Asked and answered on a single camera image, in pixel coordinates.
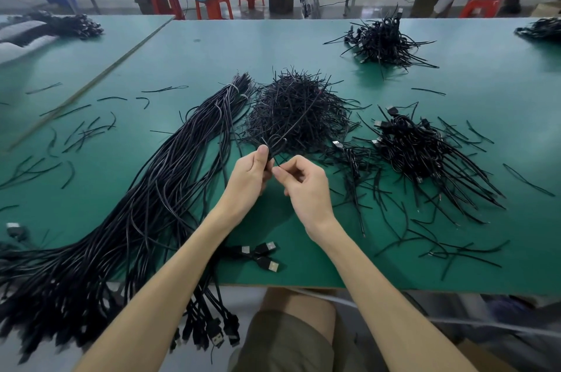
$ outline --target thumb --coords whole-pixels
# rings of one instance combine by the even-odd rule
[[[259,146],[253,155],[253,165],[251,167],[251,171],[263,174],[265,166],[267,165],[268,155],[269,148],[265,145]]]
[[[277,181],[284,186],[286,190],[290,190],[298,183],[298,180],[292,176],[288,171],[283,170],[281,167],[273,167],[273,176]]]

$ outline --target cable bundle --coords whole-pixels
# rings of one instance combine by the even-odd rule
[[[22,329],[25,362],[43,338],[56,345],[74,339],[94,341],[123,305],[109,290],[109,279],[124,273],[124,304],[156,272],[162,259],[191,236],[209,210],[213,177],[222,173],[231,151],[235,120],[247,107],[254,85],[246,73],[206,99],[138,171],[129,190],[100,226],[80,241],[49,250],[0,252],[0,338]],[[218,153],[203,170],[207,146],[218,138]],[[208,311],[207,297],[224,320],[232,343],[239,341],[237,318],[208,290],[214,256],[187,306],[187,331],[196,344],[220,344],[220,321]]]
[[[343,139],[358,125],[349,120],[349,111],[363,109],[355,100],[340,99],[331,85],[319,73],[291,70],[275,75],[271,84],[257,89],[243,140],[268,145],[270,156],[324,153],[332,140]]]
[[[88,38],[98,37],[103,33],[101,25],[89,19],[85,14],[58,17],[49,12],[39,11],[23,16],[11,17],[9,19],[11,24],[21,24],[27,21],[43,22],[44,24],[31,27],[24,32],[5,39],[5,41],[11,42],[19,47],[24,47],[33,40],[43,36],[80,38],[81,40],[86,40]]]
[[[523,28],[516,28],[515,34],[537,40],[561,41],[561,19],[549,17],[539,19]]]
[[[401,9],[393,18],[385,18],[381,21],[373,21],[370,24],[362,23],[354,33],[354,27],[346,35],[335,40],[325,42],[330,44],[343,38],[351,47],[348,50],[358,47],[355,56],[366,56],[361,63],[377,62],[380,65],[395,65],[407,69],[411,65],[423,65],[430,68],[438,68],[436,65],[428,63],[426,60],[413,55],[410,50],[418,48],[424,44],[431,44],[434,41],[415,42],[407,35],[403,35],[399,31],[399,22],[401,20]]]
[[[413,183],[416,197],[417,192],[422,194],[454,224],[454,220],[439,206],[439,202],[435,201],[436,198],[440,199],[442,194],[465,216],[480,224],[485,222],[471,215],[464,207],[464,204],[467,204],[478,209],[469,193],[502,207],[494,197],[503,194],[489,181],[487,173],[468,155],[458,150],[462,143],[477,146],[481,142],[469,141],[444,120],[441,122],[446,130],[440,131],[448,134],[443,137],[439,129],[433,127],[427,119],[421,119],[416,124],[412,118],[400,114],[395,107],[389,108],[388,113],[391,118],[383,113],[384,121],[374,121],[374,127],[379,129],[370,127],[379,135],[378,139],[373,141],[374,146],[381,157],[401,174],[401,178],[407,178]],[[452,146],[446,139],[454,141],[457,146]],[[430,197],[420,187],[428,178],[438,190],[436,196]],[[475,178],[483,180],[491,190],[482,186]]]

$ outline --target green tabletop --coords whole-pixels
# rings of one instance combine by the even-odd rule
[[[449,290],[485,293],[561,294],[557,271],[561,267],[561,218],[557,172],[561,153],[558,115],[561,95],[557,92],[561,71],[558,46],[531,43],[513,34],[528,19],[445,19],[404,20],[402,32],[416,41],[435,40],[422,46],[418,55],[440,69],[411,67],[385,71],[382,80],[376,64],[358,63],[350,54],[340,57],[343,44],[322,45],[342,35],[350,21],[173,21],[146,43],[129,60],[88,92],[76,106],[91,107],[53,123],[64,140],[83,120],[100,116],[111,123],[110,112],[117,117],[116,128],[92,139],[81,152],[63,154],[48,163],[70,160],[76,168],[74,181],[64,190],[61,185],[70,174],[66,164],[28,184],[0,191],[0,207],[20,207],[0,212],[4,222],[21,222],[40,242],[46,229],[50,246],[76,241],[90,232],[109,213],[128,188],[144,161],[158,148],[166,134],[180,125],[179,111],[190,107],[228,83],[236,72],[248,71],[257,82],[267,83],[273,71],[294,66],[298,70],[322,71],[332,75],[334,86],[344,98],[370,103],[409,105],[420,101],[416,115],[430,120],[442,117],[466,131],[466,120],[483,135],[495,141],[486,143],[487,153],[475,156],[484,170],[493,173],[493,183],[506,195],[507,211],[479,202],[478,217],[490,224],[481,226],[456,214],[456,227],[441,215],[430,228],[441,242],[490,248],[505,240],[510,245],[501,252],[483,256],[501,264],[495,268],[471,259],[458,258],[445,280],[441,274],[445,262],[418,255],[430,243],[410,242],[395,247],[374,259],[381,271],[400,289]],[[109,35],[103,42],[111,42]],[[85,69],[80,57],[71,62],[74,69]],[[38,65],[45,66],[38,60]],[[60,81],[58,73],[48,74],[36,85]],[[189,85],[183,90],[145,94],[168,86]],[[446,96],[413,91],[419,87],[445,92]],[[106,96],[126,99],[96,100]],[[150,106],[143,109],[145,100]],[[363,118],[380,118],[377,108],[369,108]],[[368,137],[361,128],[358,136]],[[43,128],[9,156],[1,158],[1,176],[9,177],[14,166],[27,156],[44,155],[52,130]],[[60,152],[57,143],[53,152]],[[465,149],[467,153],[476,150]],[[503,168],[507,163],[532,183],[559,195],[550,198],[514,179]],[[382,180],[382,188],[403,200],[410,218],[425,220],[432,208],[415,207],[412,192],[403,193],[393,184],[397,175]],[[330,177],[331,186],[342,191],[340,174]],[[220,184],[214,201],[220,195]],[[342,201],[332,194],[333,204]],[[363,199],[366,237],[362,237],[357,214],[350,204],[335,208],[335,214],[348,234],[370,256],[394,240],[382,221],[371,194]],[[404,229],[403,213],[388,207],[388,220],[396,229]],[[340,287],[342,282],[326,255],[306,236],[282,188],[271,182],[228,243],[256,245],[275,241],[279,249],[273,257],[282,268],[278,273],[263,271],[253,262],[222,262],[221,284],[270,284],[316,287]]]
[[[104,28],[97,39],[58,40],[0,66],[0,149],[59,106],[169,19],[168,16],[91,16]],[[61,83],[35,94],[28,91]]]

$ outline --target olive green shorts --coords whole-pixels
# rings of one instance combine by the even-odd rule
[[[234,352],[229,372],[366,372],[361,354],[340,317],[333,344],[300,319],[283,312],[258,312],[246,342]]]

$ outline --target fan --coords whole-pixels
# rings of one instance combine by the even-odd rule
[[[319,0],[300,0],[302,15],[305,19],[321,19]]]

